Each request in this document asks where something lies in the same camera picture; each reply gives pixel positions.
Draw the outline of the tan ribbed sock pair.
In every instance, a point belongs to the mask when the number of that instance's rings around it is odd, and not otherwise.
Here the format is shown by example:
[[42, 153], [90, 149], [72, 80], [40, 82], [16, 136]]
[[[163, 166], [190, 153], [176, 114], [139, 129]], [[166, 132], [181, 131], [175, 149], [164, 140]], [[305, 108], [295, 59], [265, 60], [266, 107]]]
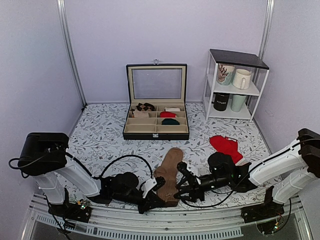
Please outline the tan ribbed sock pair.
[[160, 187], [156, 193], [165, 202], [165, 207], [176, 207], [179, 200], [174, 198], [174, 195], [178, 192], [177, 185], [177, 165], [183, 161], [184, 153], [180, 148], [171, 148], [164, 157], [161, 165], [158, 166], [153, 175], [157, 177], [163, 177], [165, 184]]

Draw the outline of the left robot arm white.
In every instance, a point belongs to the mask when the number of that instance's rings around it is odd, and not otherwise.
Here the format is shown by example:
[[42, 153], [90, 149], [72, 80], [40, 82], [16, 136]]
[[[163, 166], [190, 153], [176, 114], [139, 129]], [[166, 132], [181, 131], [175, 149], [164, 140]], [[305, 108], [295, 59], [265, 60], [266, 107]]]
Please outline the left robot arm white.
[[137, 205], [138, 212], [165, 206], [156, 191], [165, 184], [163, 177], [151, 176], [143, 183], [132, 172], [104, 177], [94, 176], [71, 153], [69, 138], [64, 133], [34, 132], [27, 135], [17, 169], [34, 177], [38, 187], [47, 197], [54, 214], [70, 217], [74, 204], [69, 202], [69, 193], [59, 183], [60, 174], [74, 184], [93, 203], [108, 205], [113, 200]]

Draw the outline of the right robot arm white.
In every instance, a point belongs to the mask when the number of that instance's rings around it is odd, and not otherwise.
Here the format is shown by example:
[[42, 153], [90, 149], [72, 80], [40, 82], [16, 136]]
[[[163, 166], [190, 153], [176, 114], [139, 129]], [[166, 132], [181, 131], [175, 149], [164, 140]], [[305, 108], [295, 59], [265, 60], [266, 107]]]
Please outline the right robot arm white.
[[174, 198], [183, 202], [197, 202], [205, 199], [205, 192], [228, 186], [233, 192], [246, 193], [264, 182], [289, 172], [283, 181], [271, 186], [266, 192], [264, 203], [258, 213], [269, 218], [292, 196], [306, 185], [320, 177], [320, 136], [303, 128], [298, 137], [288, 146], [252, 165], [250, 162], [236, 165], [230, 155], [215, 152], [207, 160], [209, 174], [199, 176], [195, 168], [185, 162], [177, 164], [182, 173], [176, 185]]

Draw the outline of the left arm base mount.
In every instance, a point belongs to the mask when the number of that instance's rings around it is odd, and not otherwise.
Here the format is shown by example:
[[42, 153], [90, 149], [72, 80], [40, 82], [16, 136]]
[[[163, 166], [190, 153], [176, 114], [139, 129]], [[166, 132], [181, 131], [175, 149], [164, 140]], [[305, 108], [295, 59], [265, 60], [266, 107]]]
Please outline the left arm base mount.
[[69, 192], [64, 189], [64, 200], [62, 204], [53, 204], [48, 201], [48, 212], [54, 216], [62, 217], [65, 220], [73, 220], [88, 223], [91, 217], [92, 208], [87, 200], [69, 201]]

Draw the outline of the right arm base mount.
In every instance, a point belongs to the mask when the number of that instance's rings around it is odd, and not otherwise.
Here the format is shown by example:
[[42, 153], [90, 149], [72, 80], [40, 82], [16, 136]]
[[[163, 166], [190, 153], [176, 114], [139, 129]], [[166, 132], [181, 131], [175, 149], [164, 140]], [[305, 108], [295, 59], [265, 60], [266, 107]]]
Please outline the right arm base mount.
[[284, 204], [276, 203], [273, 199], [274, 186], [269, 187], [265, 192], [264, 202], [241, 209], [241, 217], [245, 223], [256, 222], [276, 217], [284, 213]]

